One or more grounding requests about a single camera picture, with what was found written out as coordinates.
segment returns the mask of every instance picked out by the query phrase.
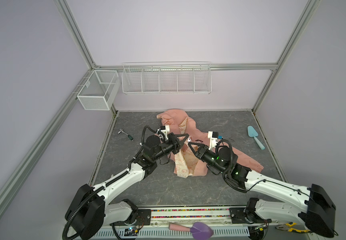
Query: wire basket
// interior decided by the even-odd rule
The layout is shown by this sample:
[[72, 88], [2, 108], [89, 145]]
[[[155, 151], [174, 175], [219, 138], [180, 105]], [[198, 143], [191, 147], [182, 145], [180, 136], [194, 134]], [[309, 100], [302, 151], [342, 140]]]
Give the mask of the wire basket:
[[125, 94], [211, 93], [210, 63], [140, 65], [124, 63], [122, 91]]
[[86, 110], [110, 110], [120, 85], [117, 71], [93, 70], [77, 98]]

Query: purple trowel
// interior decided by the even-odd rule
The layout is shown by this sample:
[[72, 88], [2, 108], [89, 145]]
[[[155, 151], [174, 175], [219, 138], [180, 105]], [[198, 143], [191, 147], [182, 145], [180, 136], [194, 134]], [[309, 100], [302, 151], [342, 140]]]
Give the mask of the purple trowel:
[[171, 223], [169, 224], [169, 229], [173, 231], [191, 232], [193, 238], [196, 240], [207, 240], [213, 236], [213, 230], [209, 228], [208, 225], [201, 222], [195, 222], [193, 227], [184, 227]]

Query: pink handle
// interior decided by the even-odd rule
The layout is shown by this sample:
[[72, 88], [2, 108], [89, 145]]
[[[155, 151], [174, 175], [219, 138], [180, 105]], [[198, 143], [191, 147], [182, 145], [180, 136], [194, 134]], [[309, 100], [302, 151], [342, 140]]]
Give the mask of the pink handle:
[[190, 232], [189, 227], [184, 227], [184, 226], [177, 225], [174, 223], [169, 224], [169, 230], [180, 231], [180, 232]]

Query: pliers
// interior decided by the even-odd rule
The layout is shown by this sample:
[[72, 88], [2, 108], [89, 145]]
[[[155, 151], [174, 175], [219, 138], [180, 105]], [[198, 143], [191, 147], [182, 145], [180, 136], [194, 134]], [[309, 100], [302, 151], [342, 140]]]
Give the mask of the pliers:
[[279, 225], [279, 226], [277, 226], [275, 228], [277, 228], [279, 230], [282, 230], [282, 231], [288, 231], [288, 232], [292, 232], [292, 231], [295, 231], [295, 232], [298, 232], [298, 233], [308, 233], [308, 232], [310, 232], [309, 229], [307, 229], [307, 230], [299, 230], [299, 229], [292, 228], [292, 226], [294, 226], [294, 225], [296, 225], [295, 222], [290, 222], [290, 223]]

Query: ratchet wrench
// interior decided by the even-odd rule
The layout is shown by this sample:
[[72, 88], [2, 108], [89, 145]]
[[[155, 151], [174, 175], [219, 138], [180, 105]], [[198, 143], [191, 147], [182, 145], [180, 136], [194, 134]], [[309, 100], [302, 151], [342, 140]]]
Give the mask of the ratchet wrench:
[[130, 136], [129, 134], [127, 134], [126, 132], [124, 132], [122, 128], [120, 128], [120, 130], [118, 131], [117, 134], [119, 134], [119, 133], [121, 133], [121, 132], [125, 133], [125, 134], [128, 136], [128, 138], [129, 138], [130, 140], [134, 141], [134, 139], [132, 138], [132, 136]]

